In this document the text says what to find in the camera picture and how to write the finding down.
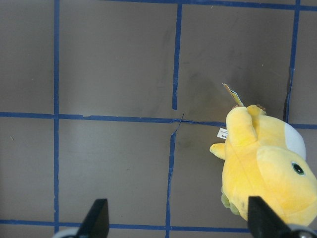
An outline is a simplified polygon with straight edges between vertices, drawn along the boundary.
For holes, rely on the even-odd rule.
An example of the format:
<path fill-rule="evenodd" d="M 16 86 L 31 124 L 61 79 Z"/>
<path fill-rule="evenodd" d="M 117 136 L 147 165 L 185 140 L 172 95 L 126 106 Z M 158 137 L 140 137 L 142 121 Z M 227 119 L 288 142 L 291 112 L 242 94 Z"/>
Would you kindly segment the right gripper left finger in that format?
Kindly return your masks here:
<path fill-rule="evenodd" d="M 106 198 L 96 199 L 83 223 L 77 238 L 106 238 L 109 233 L 108 201 Z"/>

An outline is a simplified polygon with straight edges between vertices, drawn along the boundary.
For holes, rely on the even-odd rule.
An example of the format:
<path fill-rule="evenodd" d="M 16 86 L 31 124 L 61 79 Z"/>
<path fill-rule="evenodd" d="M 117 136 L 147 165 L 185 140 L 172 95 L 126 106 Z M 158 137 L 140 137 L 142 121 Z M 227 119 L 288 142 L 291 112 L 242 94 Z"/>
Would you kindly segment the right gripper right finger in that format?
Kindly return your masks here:
<path fill-rule="evenodd" d="M 254 238 L 286 238 L 289 227 L 259 196 L 248 199 L 248 229 Z"/>

